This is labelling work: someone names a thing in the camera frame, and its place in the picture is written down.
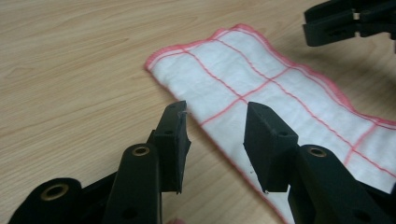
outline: screw hole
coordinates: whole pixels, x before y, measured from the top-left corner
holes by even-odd
[[[316,157],[327,157],[327,153],[321,148],[311,147],[308,149],[308,152]]]
[[[353,210],[353,216],[355,218],[357,218],[358,220],[366,222],[366,223],[369,223],[371,221],[370,215],[364,211],[359,210],[359,209]]]
[[[69,186],[66,184],[52,185],[41,193],[41,200],[47,202],[53,201],[64,196],[68,190]]]
[[[137,217],[137,212],[131,207],[127,208],[122,212],[122,218],[124,219],[132,219]]]
[[[148,147],[137,147],[132,151],[132,154],[134,156],[144,156],[149,154],[149,148]]]

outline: towel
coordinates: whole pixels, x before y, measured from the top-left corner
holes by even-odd
[[[288,194],[261,191],[243,146],[248,102],[272,107],[300,146],[330,149],[359,181],[385,192],[396,182],[396,122],[360,114],[329,79],[283,57],[245,24],[160,49],[145,66],[188,102],[218,149],[285,223],[294,222]]]

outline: wood grain surface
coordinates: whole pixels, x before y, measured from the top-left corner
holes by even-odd
[[[332,79],[364,114],[396,120],[393,43],[386,34],[320,48],[304,42],[304,11],[320,1],[0,1],[0,223],[39,184],[83,186],[117,170],[175,101],[144,70],[165,46],[248,24],[281,54]],[[281,223],[192,119],[181,195],[163,220]]]

